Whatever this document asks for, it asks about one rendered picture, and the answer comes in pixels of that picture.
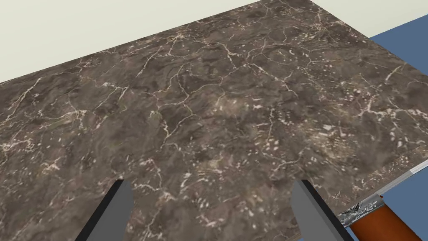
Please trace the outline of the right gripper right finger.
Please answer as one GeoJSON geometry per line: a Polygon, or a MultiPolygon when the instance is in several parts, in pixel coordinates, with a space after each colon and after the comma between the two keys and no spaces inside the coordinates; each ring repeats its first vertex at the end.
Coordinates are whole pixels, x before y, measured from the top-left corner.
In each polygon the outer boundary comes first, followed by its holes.
{"type": "Polygon", "coordinates": [[[354,241],[308,180],[296,180],[291,207],[304,241],[354,241]]]}

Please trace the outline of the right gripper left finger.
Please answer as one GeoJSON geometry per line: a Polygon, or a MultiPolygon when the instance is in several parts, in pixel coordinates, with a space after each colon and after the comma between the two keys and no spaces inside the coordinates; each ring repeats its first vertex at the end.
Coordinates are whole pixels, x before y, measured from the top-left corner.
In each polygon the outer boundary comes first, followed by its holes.
{"type": "Polygon", "coordinates": [[[130,182],[116,180],[75,241],[123,241],[133,205],[130,182]]]}

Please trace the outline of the brown marble table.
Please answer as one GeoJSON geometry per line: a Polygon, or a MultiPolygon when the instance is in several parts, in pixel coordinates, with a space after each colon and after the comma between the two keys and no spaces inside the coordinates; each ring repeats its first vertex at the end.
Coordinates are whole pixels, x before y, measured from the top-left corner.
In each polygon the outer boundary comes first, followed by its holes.
{"type": "Polygon", "coordinates": [[[74,241],[115,180],[124,241],[295,241],[428,159],[428,76],[311,0],[261,0],[0,84],[0,241],[74,241]]]}

